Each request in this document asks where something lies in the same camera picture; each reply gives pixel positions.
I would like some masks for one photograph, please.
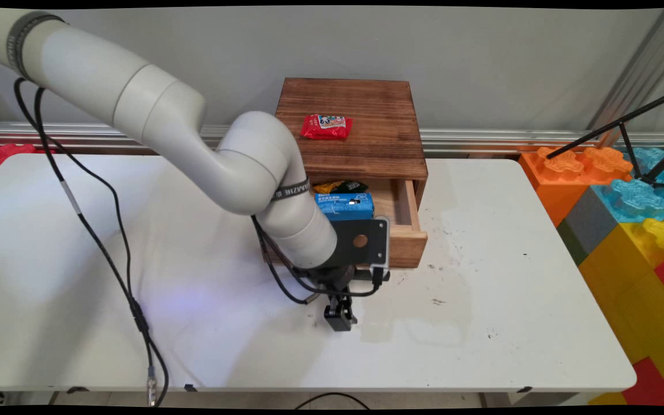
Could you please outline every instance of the floor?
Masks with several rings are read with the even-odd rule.
[[[169,392],[163,407],[293,409],[317,393],[290,392]],[[481,408],[479,394],[448,393],[352,393],[371,409]],[[59,392],[53,405],[144,406],[145,392]],[[340,396],[319,398],[302,409],[362,409],[352,399]]]

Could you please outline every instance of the gray toy block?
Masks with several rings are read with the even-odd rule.
[[[618,224],[614,215],[606,210],[601,198],[592,191],[591,187],[583,192],[583,196],[572,207],[565,221],[574,232],[580,247],[588,255]]]

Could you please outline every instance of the white robotic arm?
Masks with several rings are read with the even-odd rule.
[[[256,215],[299,268],[332,256],[337,234],[311,194],[271,200],[306,180],[296,140],[274,116],[238,116],[212,152],[198,134],[206,111],[198,92],[43,11],[0,9],[0,63],[155,150],[225,210]]]

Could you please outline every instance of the wooden drawer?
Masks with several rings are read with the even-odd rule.
[[[313,114],[350,118],[350,136],[301,137],[305,117]],[[429,173],[409,83],[287,78],[276,118],[295,135],[312,184],[359,180],[369,186],[375,215],[391,224],[389,265],[416,268],[427,244],[417,209]]]
[[[313,184],[334,182],[340,179],[310,176]],[[391,224],[389,266],[392,268],[416,268],[427,245],[427,232],[419,228],[414,184],[403,179],[351,179],[368,186],[375,211],[373,216],[386,216]]]

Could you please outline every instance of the white table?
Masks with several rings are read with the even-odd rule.
[[[359,323],[335,333],[323,297],[304,306],[280,292],[250,219],[221,210],[163,158],[79,159],[119,192],[134,291],[171,389],[598,392],[635,383],[513,161],[427,160],[421,265],[392,271],[377,294],[354,299]],[[111,194],[66,157],[56,160],[124,270]],[[0,391],[144,391],[146,365],[118,284],[45,157],[8,159],[0,167]]]

